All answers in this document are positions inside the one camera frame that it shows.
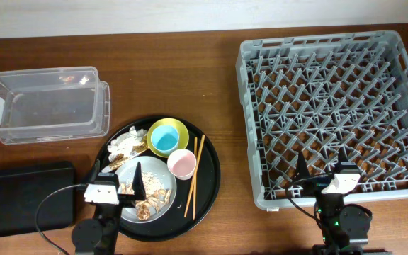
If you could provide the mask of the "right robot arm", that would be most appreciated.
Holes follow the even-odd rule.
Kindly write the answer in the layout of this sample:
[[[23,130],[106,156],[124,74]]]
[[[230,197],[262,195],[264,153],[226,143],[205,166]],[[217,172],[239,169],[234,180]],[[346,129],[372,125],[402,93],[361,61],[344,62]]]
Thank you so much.
[[[291,186],[301,186],[306,196],[315,198],[311,217],[322,232],[323,244],[312,247],[313,254],[366,254],[372,212],[360,205],[346,204],[358,184],[361,169],[341,149],[334,168],[312,176],[302,152],[297,156],[297,173]]]

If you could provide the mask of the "pink cup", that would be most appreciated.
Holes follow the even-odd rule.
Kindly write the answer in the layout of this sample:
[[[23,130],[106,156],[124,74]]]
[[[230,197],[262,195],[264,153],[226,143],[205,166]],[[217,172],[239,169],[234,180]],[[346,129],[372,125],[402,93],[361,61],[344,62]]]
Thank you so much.
[[[169,171],[179,180],[185,181],[192,177],[196,169],[197,159],[188,149],[177,149],[167,159]]]

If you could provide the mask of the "yellow-green bowl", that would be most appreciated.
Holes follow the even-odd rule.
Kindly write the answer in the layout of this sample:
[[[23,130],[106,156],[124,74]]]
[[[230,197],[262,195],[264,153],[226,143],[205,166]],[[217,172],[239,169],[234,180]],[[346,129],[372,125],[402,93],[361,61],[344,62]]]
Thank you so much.
[[[189,141],[189,134],[188,134],[188,129],[187,127],[178,119],[175,118],[162,118],[156,122],[154,122],[148,133],[147,133],[147,140],[148,140],[148,145],[150,150],[157,156],[159,157],[168,157],[166,153],[163,151],[159,150],[153,143],[152,143],[152,138],[153,138],[153,132],[156,128],[158,128],[161,125],[170,125],[173,128],[175,128],[178,132],[178,148],[179,149],[185,149],[188,146],[188,141]]]

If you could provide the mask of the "blue cup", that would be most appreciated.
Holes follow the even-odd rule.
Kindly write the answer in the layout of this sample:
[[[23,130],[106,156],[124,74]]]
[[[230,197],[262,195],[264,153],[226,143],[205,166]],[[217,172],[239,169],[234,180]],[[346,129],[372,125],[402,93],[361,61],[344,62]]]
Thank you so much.
[[[151,143],[159,153],[169,156],[178,148],[179,132],[172,125],[160,125],[153,130]]]

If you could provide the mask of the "wooden chopstick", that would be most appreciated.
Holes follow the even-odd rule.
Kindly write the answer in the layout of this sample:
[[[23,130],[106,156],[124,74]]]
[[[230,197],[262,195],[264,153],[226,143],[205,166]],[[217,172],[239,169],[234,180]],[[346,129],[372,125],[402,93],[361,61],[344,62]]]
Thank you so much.
[[[195,142],[194,155],[196,157],[196,168],[195,168],[195,173],[193,175],[194,181],[193,181],[193,186],[192,186],[193,188],[193,192],[192,192],[193,194],[193,221],[196,218],[196,214],[195,214],[196,213],[195,212],[196,211],[196,172],[197,172],[197,167],[198,167],[198,138],[197,137],[195,137],[194,142]]]
[[[184,213],[184,217],[187,217],[188,214],[188,210],[189,210],[189,206],[192,205],[192,219],[194,220],[196,218],[196,186],[197,186],[197,173],[198,173],[198,167],[200,164],[200,158],[201,158],[201,154],[203,151],[203,145],[205,143],[205,135],[202,135],[200,138],[200,144],[197,144],[198,142],[198,138],[195,138],[195,152],[196,152],[196,166],[193,172],[193,177],[192,177],[192,181],[191,181],[191,185],[190,185],[190,189],[189,189],[189,193],[188,193],[188,199],[186,202],[186,209],[185,209],[185,213]]]

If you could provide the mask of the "white napkin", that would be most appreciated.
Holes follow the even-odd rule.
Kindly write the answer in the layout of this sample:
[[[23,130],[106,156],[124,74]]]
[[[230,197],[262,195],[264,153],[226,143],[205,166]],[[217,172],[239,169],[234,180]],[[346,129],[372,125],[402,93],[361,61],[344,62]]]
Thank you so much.
[[[110,153],[108,159],[110,162],[122,158],[131,159],[143,153],[148,148],[147,130],[136,130],[135,127],[132,126],[128,132],[125,132],[110,141],[110,144],[107,146],[107,150]]]

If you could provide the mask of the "gold foil wrapper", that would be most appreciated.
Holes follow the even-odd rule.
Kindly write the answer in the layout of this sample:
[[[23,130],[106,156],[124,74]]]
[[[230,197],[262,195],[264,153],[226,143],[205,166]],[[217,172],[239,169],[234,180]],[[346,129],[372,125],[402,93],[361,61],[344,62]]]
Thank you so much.
[[[147,145],[146,138],[143,137],[140,142],[138,142],[136,145],[133,145],[131,147],[128,147],[127,149],[124,149],[121,152],[118,152],[114,157],[112,157],[113,160],[110,161],[110,164],[108,166],[105,166],[101,172],[102,173],[109,173],[111,171],[115,171],[118,168],[120,168],[123,164],[128,162],[129,160],[138,157],[141,155],[141,153],[147,151],[149,149]]]

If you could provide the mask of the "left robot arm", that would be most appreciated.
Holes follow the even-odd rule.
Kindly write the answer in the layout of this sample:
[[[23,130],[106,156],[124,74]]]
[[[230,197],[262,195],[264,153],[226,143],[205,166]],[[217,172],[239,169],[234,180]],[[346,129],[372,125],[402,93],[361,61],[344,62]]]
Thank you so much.
[[[100,171],[96,161],[85,183],[84,200],[95,205],[93,217],[80,221],[72,231],[75,254],[114,254],[123,208],[134,208],[146,198],[141,164],[137,164],[132,180],[133,194],[119,194],[116,174]]]

